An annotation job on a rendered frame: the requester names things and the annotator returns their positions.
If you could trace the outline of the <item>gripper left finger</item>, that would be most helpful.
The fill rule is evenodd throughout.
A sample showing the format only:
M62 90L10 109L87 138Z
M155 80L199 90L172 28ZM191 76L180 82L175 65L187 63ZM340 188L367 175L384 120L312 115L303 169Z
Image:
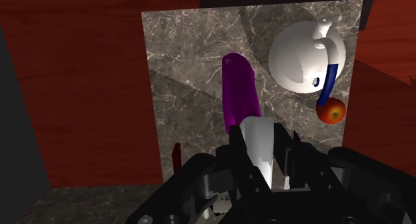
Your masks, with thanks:
M215 155L190 158L125 224L196 224L220 193L228 192L232 207L219 224L267 224L272 220L271 190L247 155L238 126L229 129L229 144Z

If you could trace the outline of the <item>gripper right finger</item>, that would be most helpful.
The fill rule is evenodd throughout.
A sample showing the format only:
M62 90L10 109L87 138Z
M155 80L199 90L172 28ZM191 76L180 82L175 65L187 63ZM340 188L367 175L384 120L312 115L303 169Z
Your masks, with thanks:
M416 177L346 147L328 153L274 125L274 157L287 190L340 190L386 224L416 224Z

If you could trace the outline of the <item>purple handled white knife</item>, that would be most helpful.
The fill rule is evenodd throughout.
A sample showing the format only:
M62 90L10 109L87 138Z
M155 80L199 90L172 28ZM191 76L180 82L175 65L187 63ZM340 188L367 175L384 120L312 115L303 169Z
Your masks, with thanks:
M240 127L251 162L271 187L274 120L261 114L253 68L241 54L228 53L222 58L221 72L225 130Z

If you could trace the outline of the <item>small dark red object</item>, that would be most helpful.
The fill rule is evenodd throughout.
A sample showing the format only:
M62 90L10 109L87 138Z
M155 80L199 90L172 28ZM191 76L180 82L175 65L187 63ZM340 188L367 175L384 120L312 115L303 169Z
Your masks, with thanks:
M173 171L176 173L182 166L182 162L181 162L181 144L180 143L176 143L174 145L171 156L172 156Z

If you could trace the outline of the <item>red apple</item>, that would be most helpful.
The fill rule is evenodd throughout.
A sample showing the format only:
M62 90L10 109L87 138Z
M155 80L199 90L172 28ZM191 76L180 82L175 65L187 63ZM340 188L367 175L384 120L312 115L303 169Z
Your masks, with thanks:
M318 118L326 124L337 124L346 114L346 106L341 100L330 97L323 105L316 105Z

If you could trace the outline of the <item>white bowl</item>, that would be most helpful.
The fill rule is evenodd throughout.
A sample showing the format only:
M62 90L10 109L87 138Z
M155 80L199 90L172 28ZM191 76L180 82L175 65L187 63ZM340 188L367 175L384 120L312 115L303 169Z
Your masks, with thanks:
M329 64L337 64L341 74L346 59L342 38L332 22L302 21L288 26L276 36L269 50L269 71L283 88L295 93L322 90Z

